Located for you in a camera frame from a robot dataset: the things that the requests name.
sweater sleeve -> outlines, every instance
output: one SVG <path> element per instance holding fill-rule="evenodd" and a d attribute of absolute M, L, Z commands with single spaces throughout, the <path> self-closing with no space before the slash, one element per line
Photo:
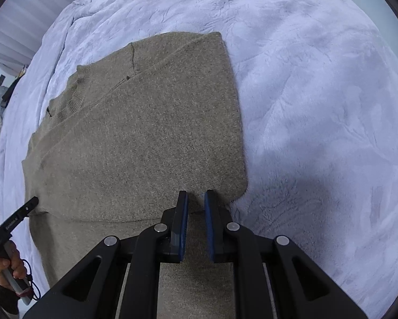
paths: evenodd
<path fill-rule="evenodd" d="M 19 317 L 18 301 L 19 297 L 14 291 L 0 286 L 0 306 L 9 314 L 11 319 Z"/>

metal screw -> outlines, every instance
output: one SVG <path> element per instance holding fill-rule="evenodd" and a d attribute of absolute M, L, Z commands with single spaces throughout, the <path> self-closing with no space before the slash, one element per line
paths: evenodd
<path fill-rule="evenodd" d="M 158 233 L 163 233 L 167 228 L 168 228 L 167 225 L 163 223 L 158 223 L 157 225 L 155 225 L 155 230 Z"/>
<path fill-rule="evenodd" d="M 105 238 L 106 246 L 113 246 L 116 242 L 118 242 L 118 239 L 114 236 L 108 236 L 107 238 Z"/>
<path fill-rule="evenodd" d="M 236 222 L 227 223 L 227 229 L 230 231 L 238 231 L 240 229 L 240 225 Z"/>
<path fill-rule="evenodd" d="M 277 236 L 276 242 L 277 242 L 279 245 L 287 246 L 287 245 L 289 244 L 289 238 L 287 238 L 286 236 L 283 236 L 283 235 Z"/>

lavender fleece blanket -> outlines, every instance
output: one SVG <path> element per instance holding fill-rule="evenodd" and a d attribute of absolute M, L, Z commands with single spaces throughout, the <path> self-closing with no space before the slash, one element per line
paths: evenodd
<path fill-rule="evenodd" d="M 248 189 L 234 217 L 290 236 L 368 314 L 398 295 L 398 59 L 351 0 L 77 0 L 43 38 L 0 135 L 0 220 L 76 65 L 160 33 L 218 31 L 235 73 Z M 47 283 L 27 224 L 23 257 Z"/>

sweater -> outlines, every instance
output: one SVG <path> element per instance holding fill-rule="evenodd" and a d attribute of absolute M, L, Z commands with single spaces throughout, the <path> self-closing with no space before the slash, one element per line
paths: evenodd
<path fill-rule="evenodd" d="M 203 193 L 228 204 L 247 186 L 219 33 L 166 33 L 78 66 L 32 135 L 23 171 L 26 197 L 39 197 L 30 229 L 51 286 L 105 236 L 139 234 L 187 190 L 186 260 L 162 265 L 158 312 L 232 317 L 228 266 L 210 263 L 200 243 Z"/>

hand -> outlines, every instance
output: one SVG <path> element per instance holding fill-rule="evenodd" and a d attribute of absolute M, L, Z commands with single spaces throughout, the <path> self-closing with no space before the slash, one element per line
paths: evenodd
<path fill-rule="evenodd" d="M 20 252 L 17 250 L 15 243 L 13 241 L 10 241 L 10 243 L 11 243 L 11 249 L 13 251 L 13 256 L 11 257 L 11 268 L 14 270 L 13 277 L 15 279 L 17 278 L 23 279 L 27 275 L 26 267 L 24 267 L 24 263 L 22 259 L 20 259 Z M 14 291 L 11 285 L 5 279 L 3 273 L 1 272 L 2 270 L 5 270 L 9 266 L 10 266 L 10 260 L 0 258 L 0 286 Z"/>

